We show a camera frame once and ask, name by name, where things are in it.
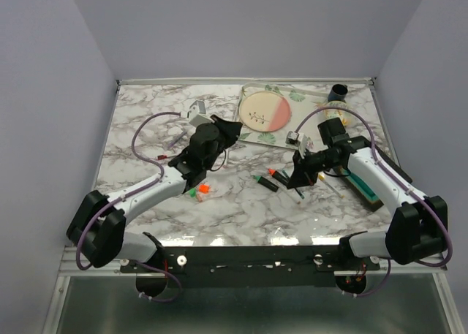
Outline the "teal acrylic marker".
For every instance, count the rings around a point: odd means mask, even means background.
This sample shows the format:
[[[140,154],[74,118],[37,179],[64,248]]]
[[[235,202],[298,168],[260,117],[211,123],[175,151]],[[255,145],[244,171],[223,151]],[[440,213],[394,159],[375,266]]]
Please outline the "teal acrylic marker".
[[[294,188],[294,190],[296,191],[296,193],[299,195],[299,197],[300,197],[302,200],[305,199],[305,196],[303,195],[303,193],[302,193],[299,189]]]

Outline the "pink capped white pen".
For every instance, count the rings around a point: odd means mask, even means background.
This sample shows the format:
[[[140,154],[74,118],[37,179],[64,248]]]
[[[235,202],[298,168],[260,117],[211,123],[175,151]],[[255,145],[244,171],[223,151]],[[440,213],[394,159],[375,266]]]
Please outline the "pink capped white pen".
[[[295,200],[295,202],[297,204],[299,204],[299,205],[301,204],[301,198],[297,194],[294,194],[292,197],[294,198],[294,200]]]

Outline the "orange highlighter black body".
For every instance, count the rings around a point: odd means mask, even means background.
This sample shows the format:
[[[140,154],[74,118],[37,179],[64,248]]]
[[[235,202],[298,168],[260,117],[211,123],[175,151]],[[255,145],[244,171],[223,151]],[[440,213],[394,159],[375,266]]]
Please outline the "orange highlighter black body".
[[[287,186],[288,179],[283,174],[281,174],[278,170],[269,168],[268,172],[273,179],[280,182],[280,184],[282,184],[283,186]]]

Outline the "green highlighter black body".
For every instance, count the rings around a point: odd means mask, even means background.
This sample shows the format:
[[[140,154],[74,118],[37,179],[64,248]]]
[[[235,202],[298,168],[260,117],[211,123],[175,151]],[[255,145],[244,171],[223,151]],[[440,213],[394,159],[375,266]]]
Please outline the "green highlighter black body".
[[[271,182],[270,180],[264,178],[261,175],[253,175],[252,177],[257,181],[258,184],[264,186],[270,191],[277,192],[279,190],[279,187],[275,183]]]

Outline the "orange highlighter cap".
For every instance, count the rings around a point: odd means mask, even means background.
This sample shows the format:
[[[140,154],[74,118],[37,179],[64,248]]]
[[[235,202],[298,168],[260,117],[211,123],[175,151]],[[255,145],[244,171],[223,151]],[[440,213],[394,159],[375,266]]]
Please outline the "orange highlighter cap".
[[[203,194],[208,194],[211,190],[211,187],[208,184],[202,183],[198,186],[198,191]]]

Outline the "yellow capped marker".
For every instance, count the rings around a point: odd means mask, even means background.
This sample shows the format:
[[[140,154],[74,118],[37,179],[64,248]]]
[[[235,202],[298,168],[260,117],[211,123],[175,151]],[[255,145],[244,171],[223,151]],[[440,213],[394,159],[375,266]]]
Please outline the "yellow capped marker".
[[[323,183],[325,184],[335,195],[337,195],[339,198],[343,199],[344,198],[344,195],[339,191],[337,190],[335,187],[333,187],[325,178],[325,176],[320,173],[318,175],[318,179]]]

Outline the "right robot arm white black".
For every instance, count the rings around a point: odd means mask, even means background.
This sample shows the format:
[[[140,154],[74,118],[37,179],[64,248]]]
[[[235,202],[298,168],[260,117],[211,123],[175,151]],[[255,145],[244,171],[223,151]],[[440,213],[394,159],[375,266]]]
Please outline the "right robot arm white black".
[[[439,196],[416,189],[376,145],[363,136],[350,137],[338,118],[317,127],[326,148],[315,153],[302,145],[293,154],[287,188],[308,186],[320,172],[344,168],[360,178],[392,216],[383,232],[360,232],[341,238],[338,264],[347,270],[365,257],[392,259],[400,265],[448,252],[448,207]]]

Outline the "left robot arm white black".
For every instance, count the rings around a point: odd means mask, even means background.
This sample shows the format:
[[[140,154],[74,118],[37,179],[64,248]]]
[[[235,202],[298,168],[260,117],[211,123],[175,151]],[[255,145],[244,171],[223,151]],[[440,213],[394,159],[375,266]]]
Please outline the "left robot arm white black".
[[[77,247],[78,268],[100,268],[114,259],[128,259],[147,272],[157,270],[162,263],[160,242],[146,232],[128,232],[127,225],[159,203],[201,183],[219,155],[239,139],[241,129],[240,122],[212,115],[196,127],[188,146],[167,165],[152,161],[159,168],[157,174],[113,193],[88,193],[66,232]]]

